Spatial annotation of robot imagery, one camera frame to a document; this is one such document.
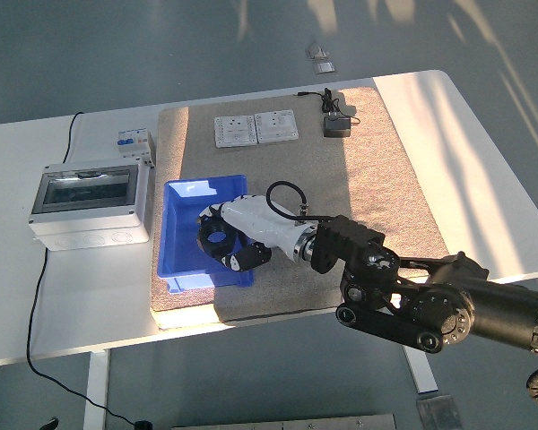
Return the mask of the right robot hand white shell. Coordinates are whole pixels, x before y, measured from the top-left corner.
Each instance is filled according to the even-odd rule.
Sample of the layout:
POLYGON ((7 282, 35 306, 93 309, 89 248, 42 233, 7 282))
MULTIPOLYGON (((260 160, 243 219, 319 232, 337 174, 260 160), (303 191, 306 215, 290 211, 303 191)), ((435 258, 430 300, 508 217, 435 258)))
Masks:
POLYGON ((197 243, 202 251, 237 272, 269 262, 274 248, 294 262, 310 261, 317 226, 296 221, 261 195, 242 195, 204 209, 198 218, 197 243))

